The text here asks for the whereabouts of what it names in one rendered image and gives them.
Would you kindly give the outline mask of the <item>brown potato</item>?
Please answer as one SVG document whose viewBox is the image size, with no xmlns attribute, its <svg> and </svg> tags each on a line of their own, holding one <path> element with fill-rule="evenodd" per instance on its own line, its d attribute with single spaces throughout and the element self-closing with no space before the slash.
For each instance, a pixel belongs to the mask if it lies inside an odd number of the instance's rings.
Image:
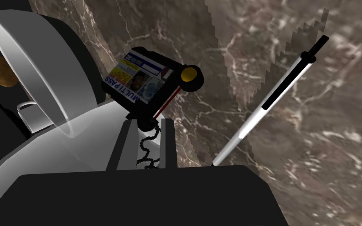
<svg viewBox="0 0 362 226">
<path fill-rule="evenodd" d="M 6 59 L 0 56 L 0 85 L 3 87 L 13 87 L 18 82 L 18 78 Z"/>
</svg>

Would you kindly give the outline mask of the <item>black pass card with chain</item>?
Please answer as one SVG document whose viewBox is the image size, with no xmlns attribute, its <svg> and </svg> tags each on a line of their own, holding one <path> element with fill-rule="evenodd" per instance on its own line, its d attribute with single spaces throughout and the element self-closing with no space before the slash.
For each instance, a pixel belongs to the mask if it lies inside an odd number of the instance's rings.
<svg viewBox="0 0 362 226">
<path fill-rule="evenodd" d="M 161 122 L 157 117 L 180 90 L 195 92 L 204 84 L 204 76 L 196 65 L 184 65 L 144 47 L 132 48 L 110 71 L 102 82 L 103 91 L 128 111 L 126 118 L 135 119 L 143 132 L 155 130 L 161 135 Z M 149 149 L 143 139 L 139 146 L 145 156 L 137 163 L 149 162 L 148 169 L 155 167 L 149 158 Z"/>
</svg>

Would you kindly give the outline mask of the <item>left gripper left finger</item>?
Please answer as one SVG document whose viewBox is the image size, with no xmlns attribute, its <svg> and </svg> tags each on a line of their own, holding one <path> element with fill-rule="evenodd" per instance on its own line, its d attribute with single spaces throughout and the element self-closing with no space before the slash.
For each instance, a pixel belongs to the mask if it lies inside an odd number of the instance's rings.
<svg viewBox="0 0 362 226">
<path fill-rule="evenodd" d="M 139 148 L 137 121 L 125 120 L 105 171 L 135 170 Z"/>
</svg>

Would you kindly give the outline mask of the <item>white pen with black clip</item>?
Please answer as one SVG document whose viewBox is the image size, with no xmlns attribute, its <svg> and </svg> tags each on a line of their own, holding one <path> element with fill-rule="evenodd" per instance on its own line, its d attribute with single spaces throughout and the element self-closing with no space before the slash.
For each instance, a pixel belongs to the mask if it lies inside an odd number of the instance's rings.
<svg viewBox="0 0 362 226">
<path fill-rule="evenodd" d="M 270 90 L 259 106 L 247 118 L 241 128 L 232 136 L 228 143 L 222 148 L 212 166 L 218 166 L 225 158 L 240 144 L 240 142 L 252 131 L 261 119 L 275 106 L 295 82 L 313 65 L 316 61 L 315 55 L 329 41 L 329 37 L 322 35 L 309 51 L 302 52 L 292 66 L 286 71 L 282 78 Z"/>
</svg>

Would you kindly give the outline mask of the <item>white and black bowl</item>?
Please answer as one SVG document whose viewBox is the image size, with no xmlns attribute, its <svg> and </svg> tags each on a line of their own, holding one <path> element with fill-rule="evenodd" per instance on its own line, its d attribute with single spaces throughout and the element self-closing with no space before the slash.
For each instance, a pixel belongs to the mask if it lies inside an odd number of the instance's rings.
<svg viewBox="0 0 362 226">
<path fill-rule="evenodd" d="M 101 74 L 81 38 L 65 22 L 34 12 L 0 10 L 0 51 L 50 122 L 70 138 L 76 118 L 104 101 Z"/>
</svg>

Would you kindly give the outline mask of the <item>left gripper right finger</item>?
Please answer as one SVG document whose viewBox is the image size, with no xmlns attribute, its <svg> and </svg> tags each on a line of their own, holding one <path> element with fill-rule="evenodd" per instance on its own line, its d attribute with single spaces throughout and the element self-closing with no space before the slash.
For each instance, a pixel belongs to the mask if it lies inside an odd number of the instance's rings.
<svg viewBox="0 0 362 226">
<path fill-rule="evenodd" d="M 177 168 L 177 150 L 174 120 L 161 120 L 160 168 Z"/>
</svg>

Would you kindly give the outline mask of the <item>white plate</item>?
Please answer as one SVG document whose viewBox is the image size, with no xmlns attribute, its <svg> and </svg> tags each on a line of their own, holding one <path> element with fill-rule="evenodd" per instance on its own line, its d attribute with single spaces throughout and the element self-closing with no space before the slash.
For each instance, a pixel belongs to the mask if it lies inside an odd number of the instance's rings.
<svg viewBox="0 0 362 226">
<path fill-rule="evenodd" d="M 0 197 L 25 174 L 104 171 L 128 112 L 115 101 L 71 120 L 79 133 L 70 138 L 49 127 L 0 160 Z"/>
</svg>

